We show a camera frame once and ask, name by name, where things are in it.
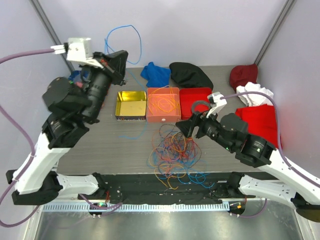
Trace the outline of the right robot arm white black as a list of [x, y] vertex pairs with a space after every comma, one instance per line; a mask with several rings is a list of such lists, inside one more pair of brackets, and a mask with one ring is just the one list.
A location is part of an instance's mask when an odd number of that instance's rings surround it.
[[241, 163], [280, 180], [280, 183], [272, 183], [232, 172], [225, 186], [230, 197], [262, 197], [294, 209], [307, 220], [320, 221], [320, 179], [284, 160], [272, 143], [248, 133], [248, 124], [234, 113], [217, 121], [216, 117], [205, 117], [204, 113], [195, 112], [188, 120], [178, 121], [175, 125], [186, 138], [191, 137], [197, 127], [197, 139], [207, 136], [234, 154]]

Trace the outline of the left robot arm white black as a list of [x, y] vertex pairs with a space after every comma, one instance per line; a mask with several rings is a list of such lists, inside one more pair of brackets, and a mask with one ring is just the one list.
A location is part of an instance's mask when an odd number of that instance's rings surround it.
[[99, 173], [82, 176], [58, 174], [53, 166], [99, 122], [98, 116], [111, 85], [123, 85], [128, 52], [94, 52], [80, 67], [88, 76], [82, 86], [66, 77], [55, 78], [42, 99], [50, 112], [42, 125], [37, 143], [18, 169], [8, 170], [6, 178], [14, 184], [15, 205], [39, 206], [58, 197], [84, 195], [102, 199], [108, 186]]

